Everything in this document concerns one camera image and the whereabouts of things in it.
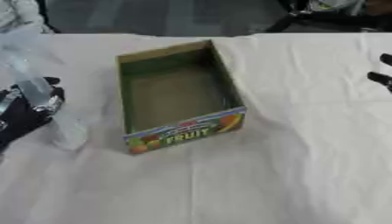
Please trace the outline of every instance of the sleeve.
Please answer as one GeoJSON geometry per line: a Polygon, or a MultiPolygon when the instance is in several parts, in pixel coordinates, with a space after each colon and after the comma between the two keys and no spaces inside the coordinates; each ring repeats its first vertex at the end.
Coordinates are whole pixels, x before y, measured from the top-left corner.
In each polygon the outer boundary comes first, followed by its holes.
{"type": "Polygon", "coordinates": [[[44,25],[44,19],[39,14],[39,6],[35,0],[10,0],[10,2],[23,23],[44,25]]]}

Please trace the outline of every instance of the white tablecloth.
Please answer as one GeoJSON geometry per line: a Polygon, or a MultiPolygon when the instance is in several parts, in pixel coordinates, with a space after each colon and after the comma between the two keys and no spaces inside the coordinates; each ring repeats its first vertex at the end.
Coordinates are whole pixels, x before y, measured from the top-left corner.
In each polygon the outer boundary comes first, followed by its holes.
{"type": "Polygon", "coordinates": [[[0,223],[391,223],[392,95],[366,75],[392,74],[378,60],[392,35],[216,38],[248,106],[243,129],[137,157],[122,152],[115,56],[197,38],[43,39],[90,139],[79,154],[41,141],[45,129],[15,142],[0,223]]]}

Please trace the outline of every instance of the cardboard box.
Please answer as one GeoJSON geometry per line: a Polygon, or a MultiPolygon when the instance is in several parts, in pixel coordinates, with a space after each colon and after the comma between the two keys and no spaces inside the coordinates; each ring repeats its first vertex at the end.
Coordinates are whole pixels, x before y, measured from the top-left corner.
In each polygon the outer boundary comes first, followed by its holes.
{"type": "Polygon", "coordinates": [[[212,41],[117,58],[133,154],[238,130],[246,108],[212,41]]]}

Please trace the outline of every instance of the black glove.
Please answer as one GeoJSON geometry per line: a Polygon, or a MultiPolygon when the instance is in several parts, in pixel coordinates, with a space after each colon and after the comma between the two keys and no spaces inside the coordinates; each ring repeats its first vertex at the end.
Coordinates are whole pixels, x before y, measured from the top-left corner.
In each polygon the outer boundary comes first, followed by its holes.
{"type": "MultiPolygon", "coordinates": [[[[57,96],[63,102],[64,89],[54,86],[60,83],[60,79],[45,79],[53,87],[52,97],[57,96]]],[[[5,151],[12,141],[49,123],[52,115],[53,112],[50,110],[33,108],[17,85],[12,86],[10,90],[0,91],[0,153],[5,151]]]]}
{"type": "MultiPolygon", "coordinates": [[[[392,55],[384,53],[381,57],[380,60],[389,65],[392,66],[392,55]]],[[[381,74],[381,73],[375,73],[375,72],[370,72],[367,74],[367,77],[371,81],[378,82],[389,90],[389,92],[392,93],[392,77],[387,76],[386,74],[381,74]]]]}

